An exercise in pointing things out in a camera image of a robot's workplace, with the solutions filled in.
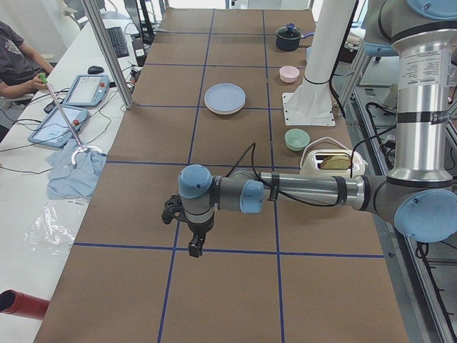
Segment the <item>blue plate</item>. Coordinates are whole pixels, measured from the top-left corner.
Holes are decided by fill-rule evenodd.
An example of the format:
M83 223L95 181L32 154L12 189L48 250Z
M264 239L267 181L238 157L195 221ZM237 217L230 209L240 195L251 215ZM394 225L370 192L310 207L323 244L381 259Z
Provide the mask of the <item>blue plate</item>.
M205 93L204 103L217 109L234 109L244 105L246 95L244 90L230 83L220 83L211 86Z

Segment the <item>pink plate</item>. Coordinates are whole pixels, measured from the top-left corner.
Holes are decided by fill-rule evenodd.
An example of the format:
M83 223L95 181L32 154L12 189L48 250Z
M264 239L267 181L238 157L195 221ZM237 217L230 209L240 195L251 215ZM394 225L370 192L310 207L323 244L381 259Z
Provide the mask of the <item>pink plate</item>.
M241 106L239 106L239 107L236 107L236 108L234 108L234 109L242 109L242 108L243 108L243 105L241 105ZM227 110L217 109L217 110L219 110L219 111L230 111L230 110L234 110L234 109L227 109Z

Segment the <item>cream plate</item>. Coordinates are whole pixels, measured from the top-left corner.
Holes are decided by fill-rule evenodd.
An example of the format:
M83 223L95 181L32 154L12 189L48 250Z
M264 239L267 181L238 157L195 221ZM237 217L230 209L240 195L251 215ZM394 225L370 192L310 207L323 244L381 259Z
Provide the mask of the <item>cream plate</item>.
M217 109L209 108L209 111L211 111L212 113L218 114L218 115L222 115L222 116L232 115L232 114L235 114L235 113L239 112L240 110L241 109L234 109L234 110L230 110L230 111L219 111Z

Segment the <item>clear plastic bag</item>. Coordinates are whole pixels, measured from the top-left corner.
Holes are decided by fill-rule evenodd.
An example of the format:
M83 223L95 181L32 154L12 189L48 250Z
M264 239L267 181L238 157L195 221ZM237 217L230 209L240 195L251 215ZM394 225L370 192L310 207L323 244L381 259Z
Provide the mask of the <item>clear plastic bag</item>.
M24 232L25 252L61 255L71 249L88 202L80 199L50 200Z

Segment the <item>green bowl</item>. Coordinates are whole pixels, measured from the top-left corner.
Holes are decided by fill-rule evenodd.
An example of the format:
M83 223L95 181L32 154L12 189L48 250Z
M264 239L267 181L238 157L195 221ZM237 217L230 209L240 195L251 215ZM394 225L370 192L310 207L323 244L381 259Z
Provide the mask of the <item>green bowl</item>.
M306 131L297 128L289 129L284 139L286 147L291 151L303 151L311 141Z

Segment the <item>cream toaster with bread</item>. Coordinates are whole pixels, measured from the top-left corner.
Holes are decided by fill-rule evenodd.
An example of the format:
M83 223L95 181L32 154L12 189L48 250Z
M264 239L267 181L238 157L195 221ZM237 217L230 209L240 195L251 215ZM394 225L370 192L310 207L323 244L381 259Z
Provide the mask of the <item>cream toaster with bread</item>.
M314 149L313 146L327 141L338 149ZM308 144L301 156L300 175L316 177L356 177L365 174L368 162L347 146L331 137L325 136Z

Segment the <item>lower teach pendant tablet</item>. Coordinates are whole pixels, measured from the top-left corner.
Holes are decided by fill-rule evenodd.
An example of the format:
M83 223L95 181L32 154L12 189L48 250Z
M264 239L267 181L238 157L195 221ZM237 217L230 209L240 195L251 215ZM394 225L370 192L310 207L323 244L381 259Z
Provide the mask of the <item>lower teach pendant tablet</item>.
M80 130L84 121L89 116L89 111L75 106L62 105L61 107L71 124L74 123L74 120L77 120L79 125L75 126L74 129L76 131ZM28 141L35 144L61 148L72 137L73 135L65 119L59 109L55 107L41 122L39 127L32 131Z

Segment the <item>teach pendant tablet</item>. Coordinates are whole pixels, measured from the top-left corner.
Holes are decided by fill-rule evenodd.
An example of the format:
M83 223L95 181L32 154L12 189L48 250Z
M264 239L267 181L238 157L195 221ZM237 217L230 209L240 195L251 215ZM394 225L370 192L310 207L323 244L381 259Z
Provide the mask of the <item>teach pendant tablet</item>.
M79 125L75 126L74 129L76 131L80 130L84 121L89 116L89 111L75 106L62 105L61 107L71 124L74 123L74 120L77 120ZM39 127L32 131L28 141L35 144L61 148L72 137L73 135L65 119L59 109L55 107L41 122Z
M63 104L84 108L97 107L109 90L105 74L79 74L71 85Z

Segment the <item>upper teach pendant tablet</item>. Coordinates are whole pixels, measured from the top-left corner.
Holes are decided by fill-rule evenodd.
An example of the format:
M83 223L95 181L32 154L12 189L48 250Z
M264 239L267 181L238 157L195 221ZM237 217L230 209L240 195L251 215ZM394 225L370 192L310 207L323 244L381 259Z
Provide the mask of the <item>upper teach pendant tablet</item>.
M109 90L105 74L79 74L71 85L63 104L84 108L97 107Z

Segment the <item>pink bowl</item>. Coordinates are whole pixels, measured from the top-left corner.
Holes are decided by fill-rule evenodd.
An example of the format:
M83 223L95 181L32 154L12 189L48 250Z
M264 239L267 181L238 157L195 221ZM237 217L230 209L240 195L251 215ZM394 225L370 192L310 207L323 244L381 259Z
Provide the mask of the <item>pink bowl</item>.
M294 83L300 76L300 71L294 66L282 66L279 69L279 78L282 82L287 84Z

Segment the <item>black computer mouse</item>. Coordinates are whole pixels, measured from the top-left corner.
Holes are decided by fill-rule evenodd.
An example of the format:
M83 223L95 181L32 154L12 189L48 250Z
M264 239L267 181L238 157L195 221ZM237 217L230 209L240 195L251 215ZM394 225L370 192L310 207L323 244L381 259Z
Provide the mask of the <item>black computer mouse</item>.
M87 69L87 74L93 75L93 74L101 74L104 72L104 68L101 66L90 66Z

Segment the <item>black keyboard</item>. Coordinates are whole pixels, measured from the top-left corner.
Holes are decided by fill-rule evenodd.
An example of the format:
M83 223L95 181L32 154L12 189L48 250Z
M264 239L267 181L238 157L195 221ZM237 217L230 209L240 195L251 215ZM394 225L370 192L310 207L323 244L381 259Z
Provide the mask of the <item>black keyboard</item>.
M120 26L115 26L107 28L106 32L116 57L122 58L129 56L129 50L122 28Z

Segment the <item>pink grabber stick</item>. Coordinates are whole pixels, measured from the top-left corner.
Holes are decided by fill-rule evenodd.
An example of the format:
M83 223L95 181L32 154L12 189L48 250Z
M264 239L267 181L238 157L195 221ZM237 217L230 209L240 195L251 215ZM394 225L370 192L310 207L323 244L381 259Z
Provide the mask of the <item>pink grabber stick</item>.
M55 105L57 106L58 110L61 112L61 115L64 118L64 121L66 122L67 127L69 128L74 140L76 141L77 148L74 151L74 153L71 155L72 165L74 167L76 167L76 156L80 153L85 153L85 152L94 150L100 154L103 154L102 150L100 148L98 148L97 146L87 145L87 144L82 143L82 141L79 138L79 135L77 134L77 132L74 128L74 125L69 121L64 109L62 108L61 104L59 103L59 100L57 99L57 97L54 93L54 90L51 88L50 83L47 81L45 73L39 73L38 76L39 76L40 80L43 82L43 84L46 86L46 88L48 89L52 99L55 102Z

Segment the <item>seated person in grey shirt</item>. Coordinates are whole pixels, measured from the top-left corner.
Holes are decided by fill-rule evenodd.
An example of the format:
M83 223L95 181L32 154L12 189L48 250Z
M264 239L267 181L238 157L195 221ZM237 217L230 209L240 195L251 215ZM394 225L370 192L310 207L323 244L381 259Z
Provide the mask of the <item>seated person in grey shirt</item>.
M1 96L15 99L47 90L40 75L53 66L8 24L1 22Z

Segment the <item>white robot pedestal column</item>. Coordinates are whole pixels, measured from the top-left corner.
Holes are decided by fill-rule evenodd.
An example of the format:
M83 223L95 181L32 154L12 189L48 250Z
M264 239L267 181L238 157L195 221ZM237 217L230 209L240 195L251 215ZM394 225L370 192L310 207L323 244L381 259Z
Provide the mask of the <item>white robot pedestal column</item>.
M323 2L311 53L306 57L303 82L295 92L282 94L287 126L336 125L332 112L331 77L357 6L356 0Z

